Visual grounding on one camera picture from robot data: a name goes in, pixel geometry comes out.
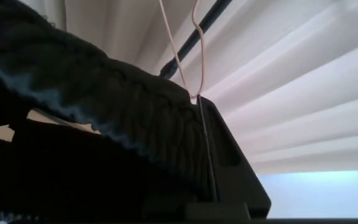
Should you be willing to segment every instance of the black rod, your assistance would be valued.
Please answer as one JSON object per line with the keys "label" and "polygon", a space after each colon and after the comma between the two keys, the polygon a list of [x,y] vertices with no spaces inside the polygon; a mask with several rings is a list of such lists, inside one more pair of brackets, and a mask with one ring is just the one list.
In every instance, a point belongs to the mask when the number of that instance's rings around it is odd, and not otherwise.
{"label": "black rod", "polygon": [[[212,8],[205,15],[203,20],[200,22],[199,26],[205,33],[211,25],[215,22],[215,20],[222,14],[225,8],[229,5],[232,0],[216,0]],[[178,52],[179,60],[182,61],[186,55],[192,50],[192,48],[197,44],[200,39],[200,35],[198,31],[195,29],[193,33],[187,38],[186,42],[180,48]],[[165,79],[170,79],[173,74],[178,70],[178,64],[173,58],[169,61],[164,67],[162,67],[160,72],[160,77]]]}

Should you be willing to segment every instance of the pleated curtain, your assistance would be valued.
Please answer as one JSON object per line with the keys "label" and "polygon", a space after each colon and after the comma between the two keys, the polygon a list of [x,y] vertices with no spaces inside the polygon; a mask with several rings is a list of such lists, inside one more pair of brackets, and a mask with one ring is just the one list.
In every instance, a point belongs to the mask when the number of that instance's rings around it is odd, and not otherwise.
{"label": "pleated curtain", "polygon": [[[153,75],[173,58],[157,0],[23,1]],[[215,0],[200,1],[199,21]],[[194,30],[193,1],[164,4],[181,47]],[[202,95],[256,173],[358,169],[358,0],[233,0],[205,39]],[[183,61],[193,92],[200,50]],[[171,80],[183,86],[178,72]]]}

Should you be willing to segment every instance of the wall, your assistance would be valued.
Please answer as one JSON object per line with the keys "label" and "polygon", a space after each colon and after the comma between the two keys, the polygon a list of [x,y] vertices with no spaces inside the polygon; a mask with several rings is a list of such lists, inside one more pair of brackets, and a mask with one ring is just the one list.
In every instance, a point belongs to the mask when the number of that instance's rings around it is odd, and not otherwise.
{"label": "wall", "polygon": [[269,218],[358,218],[358,171],[260,175]]}

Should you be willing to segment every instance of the thin string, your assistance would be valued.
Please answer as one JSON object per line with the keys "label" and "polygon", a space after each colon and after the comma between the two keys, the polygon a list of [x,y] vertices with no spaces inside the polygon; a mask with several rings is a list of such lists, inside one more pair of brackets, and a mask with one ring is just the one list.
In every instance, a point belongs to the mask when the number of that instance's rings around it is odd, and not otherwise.
{"label": "thin string", "polygon": [[172,33],[171,30],[169,28],[169,24],[168,24],[168,19],[167,19],[167,15],[165,14],[165,9],[164,9],[164,5],[162,4],[162,0],[160,0],[160,7],[161,7],[161,11],[162,11],[162,16],[164,18],[164,22],[165,22],[165,26],[167,27],[167,31],[168,31],[168,35],[169,35],[169,39],[171,41],[171,46],[172,46],[172,50],[173,50],[173,54],[175,56],[175,60],[177,61],[178,64],[178,68],[179,68],[179,72],[180,72],[180,76],[181,79],[183,81],[183,84],[185,85],[185,89],[187,90],[187,92],[189,93],[190,97],[192,99],[195,99],[197,97],[197,95],[201,94],[201,92],[203,91],[204,88],[204,78],[205,78],[205,44],[204,44],[204,32],[201,29],[201,27],[197,24],[196,22],[196,10],[198,7],[198,0],[195,0],[194,6],[193,6],[193,12],[191,13],[191,21],[193,22],[193,25],[196,27],[196,30],[198,31],[198,33],[200,34],[200,41],[201,41],[201,84],[200,84],[200,88],[198,89],[198,92],[196,95],[192,95],[190,92],[190,89],[187,86],[186,80],[185,80],[185,75],[183,73],[183,68],[181,66],[180,60],[179,60],[179,56],[178,56],[178,50],[176,48],[175,42],[173,41],[173,37],[172,37]]}

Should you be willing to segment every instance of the curtain fold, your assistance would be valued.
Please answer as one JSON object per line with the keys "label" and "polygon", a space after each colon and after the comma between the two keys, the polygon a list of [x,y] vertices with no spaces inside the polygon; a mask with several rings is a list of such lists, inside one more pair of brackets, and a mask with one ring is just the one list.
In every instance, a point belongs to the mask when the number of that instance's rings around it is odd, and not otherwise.
{"label": "curtain fold", "polygon": [[[157,0],[23,1],[151,74],[173,58]],[[201,0],[197,20],[213,4]],[[179,48],[194,30],[193,1],[164,5]],[[233,0],[205,39],[203,96],[256,172],[358,169],[358,1]],[[199,44],[183,66],[194,92]],[[172,81],[183,86],[178,72]]]}

